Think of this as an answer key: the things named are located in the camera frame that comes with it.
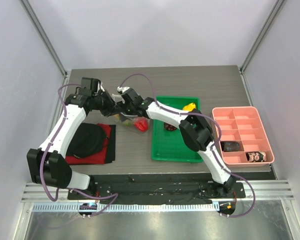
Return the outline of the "red fake pepper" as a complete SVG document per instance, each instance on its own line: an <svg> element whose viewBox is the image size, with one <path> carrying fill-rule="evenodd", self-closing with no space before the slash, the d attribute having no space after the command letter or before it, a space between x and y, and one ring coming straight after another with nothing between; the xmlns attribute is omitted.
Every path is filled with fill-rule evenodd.
<svg viewBox="0 0 300 240"><path fill-rule="evenodd" d="M141 132L146 132L149 129L147 119L143 117L136 119L133 125Z"/></svg>

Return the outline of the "clear dotted zip bag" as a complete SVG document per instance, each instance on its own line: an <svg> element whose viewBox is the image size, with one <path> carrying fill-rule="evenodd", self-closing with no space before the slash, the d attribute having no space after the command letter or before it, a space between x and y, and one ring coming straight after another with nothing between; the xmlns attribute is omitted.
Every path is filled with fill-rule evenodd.
<svg viewBox="0 0 300 240"><path fill-rule="evenodd" d="M148 120L143 115L143 110L139 108L144 104L143 98L133 89L128 89L121 94L112 94L115 103L109 116L116 116L116 119L126 125L134 125L141 132L149 129Z"/></svg>

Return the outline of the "purple fake grapes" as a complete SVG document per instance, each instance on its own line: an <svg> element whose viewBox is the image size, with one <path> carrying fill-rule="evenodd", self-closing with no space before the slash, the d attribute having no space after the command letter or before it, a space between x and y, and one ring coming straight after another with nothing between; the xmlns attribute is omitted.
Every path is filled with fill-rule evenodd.
<svg viewBox="0 0 300 240"><path fill-rule="evenodd" d="M163 127L165 130L170 131L170 132L173 132L177 129L175 126L168 124L166 122L163 123Z"/></svg>

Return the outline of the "yellow fake lemon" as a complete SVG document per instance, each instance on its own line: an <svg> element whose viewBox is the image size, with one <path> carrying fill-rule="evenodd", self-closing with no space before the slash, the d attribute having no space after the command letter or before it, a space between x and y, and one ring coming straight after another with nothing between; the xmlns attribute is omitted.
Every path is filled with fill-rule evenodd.
<svg viewBox="0 0 300 240"><path fill-rule="evenodd" d="M185 106L182 108L182 110L183 110L183 111L191 112L192 110L194 110L194 109L196 109L196 108L197 108L196 104L195 104L194 102L191 102L191 103L185 105Z"/></svg>

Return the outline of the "orange green fake mango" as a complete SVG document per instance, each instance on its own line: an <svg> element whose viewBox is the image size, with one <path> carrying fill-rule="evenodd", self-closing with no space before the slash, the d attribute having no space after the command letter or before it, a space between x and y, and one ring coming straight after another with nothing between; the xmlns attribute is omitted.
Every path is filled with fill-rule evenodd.
<svg viewBox="0 0 300 240"><path fill-rule="evenodd" d="M131 121L130 119L119 119L119 123L122 124L123 126L126 126L126 127L131 127L133 126L133 121Z"/></svg>

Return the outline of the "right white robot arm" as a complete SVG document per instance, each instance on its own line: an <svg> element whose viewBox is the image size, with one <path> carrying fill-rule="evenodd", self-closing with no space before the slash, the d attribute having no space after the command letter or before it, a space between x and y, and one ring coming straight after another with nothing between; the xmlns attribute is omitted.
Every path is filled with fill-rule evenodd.
<svg viewBox="0 0 300 240"><path fill-rule="evenodd" d="M123 99L121 109L124 114L161 121L177 128L184 144L198 153L208 167L216 193L223 198L233 193L236 177L218 153L213 130L199 110L185 111L164 105L155 98L143 99L130 87L119 86L117 92Z"/></svg>

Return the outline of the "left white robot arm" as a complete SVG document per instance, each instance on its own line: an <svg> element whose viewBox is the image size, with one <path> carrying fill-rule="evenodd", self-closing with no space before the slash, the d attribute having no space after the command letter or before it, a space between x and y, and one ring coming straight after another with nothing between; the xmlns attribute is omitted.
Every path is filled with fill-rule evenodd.
<svg viewBox="0 0 300 240"><path fill-rule="evenodd" d="M59 120L39 148L31 148L26 155L31 180L42 185L47 197L53 202L58 197L51 195L49 187L76 192L87 200L102 200L101 196L97 196L94 179L72 170L66 162L66 153L89 112L98 110L109 113L116 103L96 78L82 78L76 92L67 98L62 96L62 89L61 86L57 90L62 106Z"/></svg>

